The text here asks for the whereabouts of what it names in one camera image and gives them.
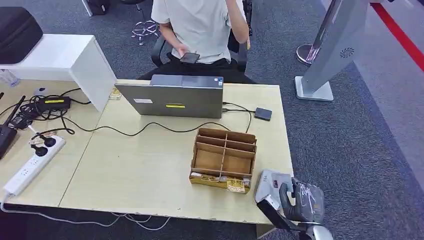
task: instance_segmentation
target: smartphone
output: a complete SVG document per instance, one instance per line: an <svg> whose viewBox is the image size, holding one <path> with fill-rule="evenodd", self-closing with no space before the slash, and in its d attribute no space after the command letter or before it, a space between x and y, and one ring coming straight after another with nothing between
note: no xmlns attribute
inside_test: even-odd
<svg viewBox="0 0 424 240"><path fill-rule="evenodd" d="M195 64L199 58L200 55L197 53L186 52L179 61L186 64Z"/></svg>

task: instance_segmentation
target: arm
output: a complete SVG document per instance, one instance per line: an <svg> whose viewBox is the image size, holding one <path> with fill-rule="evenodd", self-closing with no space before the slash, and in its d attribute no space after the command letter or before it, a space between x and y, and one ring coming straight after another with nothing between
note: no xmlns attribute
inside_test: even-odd
<svg viewBox="0 0 424 240"><path fill-rule="evenodd" d="M237 1L241 0L225 0L234 37L237 42L244 44L249 39L249 26L240 11Z"/></svg>
<svg viewBox="0 0 424 240"><path fill-rule="evenodd" d="M159 24L160 32L162 33L165 40L171 44L171 46L178 51L180 57L184 56L185 53L189 51L189 48L182 44L172 29L171 23L160 23Z"/></svg>

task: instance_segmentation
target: floor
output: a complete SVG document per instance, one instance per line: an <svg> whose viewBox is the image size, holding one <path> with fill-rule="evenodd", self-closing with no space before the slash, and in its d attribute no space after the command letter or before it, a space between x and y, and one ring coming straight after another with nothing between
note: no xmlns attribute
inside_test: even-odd
<svg viewBox="0 0 424 240"><path fill-rule="evenodd" d="M384 5L406 33L422 44L422 8L416 0L408 1L413 8L403 1ZM148 12L151 4L145 1L142 6ZM424 193L419 178L424 151L420 147L424 146L424 127L419 121L424 113L419 101L423 73L375 13L368 13L364 54L330 81L334 102L302 101L295 96L293 79L307 70L297 62L295 50L315 38L327 4L320 0L253 0L252 48L246 74L259 83L280 85L295 176L324 191L324 224L335 239L423 239ZM118 78L134 79L154 67L149 58L154 39L139 46L130 38L132 24L141 17L133 6L114 2L107 15L87 17L76 0L0 3L11 5L26 7L45 33L95 35ZM8 207L78 221L113 219L109 213ZM25 240L248 240L256 236L253 225L190 219L172 219L155 232L124 220L103 228L27 215L0 213L0 219L6 223L0 225L6 229L0 231L0 240L4 234ZM149 224L157 226L163 220L155 217ZM296 234L279 230L266 239L296 239Z"/></svg>

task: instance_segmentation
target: laptop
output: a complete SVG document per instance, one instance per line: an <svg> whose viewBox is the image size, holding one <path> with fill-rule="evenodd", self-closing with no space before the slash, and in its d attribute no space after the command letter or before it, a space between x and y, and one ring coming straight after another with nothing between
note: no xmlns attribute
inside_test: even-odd
<svg viewBox="0 0 424 240"><path fill-rule="evenodd" d="M117 83L116 88L140 115L220 119L221 76L153 75L150 84Z"/></svg>

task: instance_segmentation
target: chair armrest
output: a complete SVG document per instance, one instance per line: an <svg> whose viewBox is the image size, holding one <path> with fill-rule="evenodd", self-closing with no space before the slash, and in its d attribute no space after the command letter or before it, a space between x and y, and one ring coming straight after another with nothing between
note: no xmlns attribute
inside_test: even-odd
<svg viewBox="0 0 424 240"><path fill-rule="evenodd" d="M161 52L162 52L162 49L164 49L166 42L167 41L165 40L164 36L160 35L160 37L157 39L156 44L154 45L151 51L151 60L157 67L160 67L163 65L161 61Z"/></svg>
<svg viewBox="0 0 424 240"><path fill-rule="evenodd" d="M240 44L238 47L237 69L244 73L248 64L248 43Z"/></svg>

